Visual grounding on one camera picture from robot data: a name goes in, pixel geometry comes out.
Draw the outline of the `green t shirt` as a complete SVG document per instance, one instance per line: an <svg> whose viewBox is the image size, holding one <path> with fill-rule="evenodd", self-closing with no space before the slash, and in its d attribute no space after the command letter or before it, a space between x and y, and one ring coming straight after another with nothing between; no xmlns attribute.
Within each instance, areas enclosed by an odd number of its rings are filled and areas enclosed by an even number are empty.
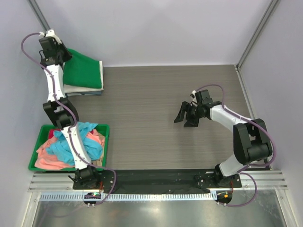
<svg viewBox="0 0 303 227"><path fill-rule="evenodd" d="M64 65L64 85L75 87L102 88L100 61L73 49L68 49L72 58Z"/></svg>

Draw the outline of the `green plastic tray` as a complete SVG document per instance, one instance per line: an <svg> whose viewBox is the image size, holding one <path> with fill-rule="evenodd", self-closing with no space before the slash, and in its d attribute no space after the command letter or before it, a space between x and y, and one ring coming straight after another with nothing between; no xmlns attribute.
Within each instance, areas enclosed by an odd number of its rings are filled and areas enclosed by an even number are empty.
<svg viewBox="0 0 303 227"><path fill-rule="evenodd" d="M73 168L65 168L62 170L43 170L40 168L35 167L35 162L37 160L37 153L36 150L44 144L48 140L48 134L50 129L57 129L53 125L43 125L40 129L40 132L38 134L38 138L36 140L36 145L32 154L32 157L29 161L28 169L33 172L45 172L45 171L75 171L75 167ZM105 136L105 153L103 158L103 166L106 165L107 161L107 148L108 148L108 139L109 139L109 126L107 124L98 124L95 129L98 133Z"/></svg>

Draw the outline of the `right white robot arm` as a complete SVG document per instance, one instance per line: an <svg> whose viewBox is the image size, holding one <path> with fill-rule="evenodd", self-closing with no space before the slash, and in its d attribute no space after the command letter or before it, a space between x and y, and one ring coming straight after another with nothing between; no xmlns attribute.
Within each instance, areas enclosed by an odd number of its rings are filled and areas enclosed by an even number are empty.
<svg viewBox="0 0 303 227"><path fill-rule="evenodd" d="M181 104L174 122L184 127L198 127L202 118L217 122L233 134L233 154L214 168L213 180L226 187L242 170L258 161L274 157L274 147L262 119L245 118L229 109L223 102L213 101L208 90L193 91L191 102Z"/></svg>

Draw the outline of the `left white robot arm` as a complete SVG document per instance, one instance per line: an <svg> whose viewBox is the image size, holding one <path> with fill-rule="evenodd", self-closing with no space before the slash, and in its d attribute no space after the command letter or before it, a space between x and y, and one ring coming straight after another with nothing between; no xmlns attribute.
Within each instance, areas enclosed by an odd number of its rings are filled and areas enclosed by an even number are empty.
<svg viewBox="0 0 303 227"><path fill-rule="evenodd" d="M59 39L52 36L40 38L39 42L43 53L40 64L47 77L49 92L43 109L69 145L75 165L72 180L77 186L96 189L100 185L100 177L80 137L78 113L64 93L63 65L72 55Z"/></svg>

